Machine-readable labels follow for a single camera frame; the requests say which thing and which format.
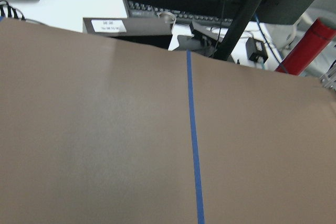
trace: blue line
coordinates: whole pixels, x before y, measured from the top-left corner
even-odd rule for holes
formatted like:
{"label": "blue line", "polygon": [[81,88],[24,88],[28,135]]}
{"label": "blue line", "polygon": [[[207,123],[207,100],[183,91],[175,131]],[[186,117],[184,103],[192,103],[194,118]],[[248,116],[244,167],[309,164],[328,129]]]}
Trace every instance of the blue line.
{"label": "blue line", "polygon": [[199,159],[200,157],[198,155],[197,131],[196,131],[196,120],[195,120],[195,109],[194,109],[193,73],[192,73],[190,51],[187,51],[187,74],[188,74],[188,96],[189,96],[191,141],[192,141],[192,146],[193,146],[193,158],[194,158],[197,219],[198,219],[198,224],[205,224],[200,159]]}

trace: red tube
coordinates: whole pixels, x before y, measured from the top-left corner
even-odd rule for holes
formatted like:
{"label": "red tube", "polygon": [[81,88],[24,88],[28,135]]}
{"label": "red tube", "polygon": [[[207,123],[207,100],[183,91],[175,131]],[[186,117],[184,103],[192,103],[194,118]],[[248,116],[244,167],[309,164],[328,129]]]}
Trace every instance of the red tube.
{"label": "red tube", "polygon": [[[336,36],[336,25],[318,18],[304,37],[282,61],[288,73],[299,75]],[[275,71],[285,72],[281,65]]]}

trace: brown surface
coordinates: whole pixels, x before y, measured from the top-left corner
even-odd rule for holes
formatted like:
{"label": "brown surface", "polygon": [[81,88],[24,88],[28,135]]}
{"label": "brown surface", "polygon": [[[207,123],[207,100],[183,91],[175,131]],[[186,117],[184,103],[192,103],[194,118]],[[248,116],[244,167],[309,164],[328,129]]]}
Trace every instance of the brown surface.
{"label": "brown surface", "polygon": [[185,53],[0,34],[0,223],[197,222]]}
{"label": "brown surface", "polygon": [[[197,223],[184,52],[0,33],[0,223]],[[193,78],[206,223],[335,223],[335,93],[201,56]]]}
{"label": "brown surface", "polygon": [[335,223],[336,94],[193,58],[207,223]]}

